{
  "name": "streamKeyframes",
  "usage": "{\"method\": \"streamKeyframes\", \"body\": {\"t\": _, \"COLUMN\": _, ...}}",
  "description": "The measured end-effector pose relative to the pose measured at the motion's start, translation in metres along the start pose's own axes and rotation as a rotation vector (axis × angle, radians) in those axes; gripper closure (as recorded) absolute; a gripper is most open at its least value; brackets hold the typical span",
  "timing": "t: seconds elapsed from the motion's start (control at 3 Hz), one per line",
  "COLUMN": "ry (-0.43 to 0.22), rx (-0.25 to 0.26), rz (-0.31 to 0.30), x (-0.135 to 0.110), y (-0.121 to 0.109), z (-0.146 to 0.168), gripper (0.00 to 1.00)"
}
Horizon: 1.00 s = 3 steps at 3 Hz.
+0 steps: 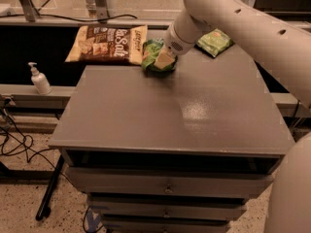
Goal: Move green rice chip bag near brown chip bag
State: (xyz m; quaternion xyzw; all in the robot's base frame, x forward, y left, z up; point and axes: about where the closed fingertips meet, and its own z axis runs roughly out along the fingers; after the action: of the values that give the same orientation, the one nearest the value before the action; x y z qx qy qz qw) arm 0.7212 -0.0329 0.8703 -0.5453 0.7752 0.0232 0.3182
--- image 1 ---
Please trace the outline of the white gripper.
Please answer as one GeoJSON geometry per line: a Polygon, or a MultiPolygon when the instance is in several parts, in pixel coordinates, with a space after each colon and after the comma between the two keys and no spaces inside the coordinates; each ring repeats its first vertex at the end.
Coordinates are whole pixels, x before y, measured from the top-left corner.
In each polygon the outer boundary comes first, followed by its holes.
{"type": "MultiPolygon", "coordinates": [[[[186,54],[195,44],[195,34],[184,24],[173,22],[164,36],[164,44],[176,55],[186,54]]],[[[155,67],[162,70],[172,64],[174,56],[161,52],[155,60],[155,67]]]]}

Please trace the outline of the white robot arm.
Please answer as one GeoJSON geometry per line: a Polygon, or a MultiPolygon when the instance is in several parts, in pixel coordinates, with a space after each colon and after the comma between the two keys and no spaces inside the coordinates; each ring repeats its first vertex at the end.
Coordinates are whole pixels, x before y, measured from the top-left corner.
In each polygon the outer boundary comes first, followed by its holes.
{"type": "MultiPolygon", "coordinates": [[[[156,58],[159,69],[209,30],[227,34],[305,108],[311,106],[311,35],[241,0],[184,0],[156,58]]],[[[264,233],[311,233],[311,134],[284,157],[270,193],[264,233]]]]}

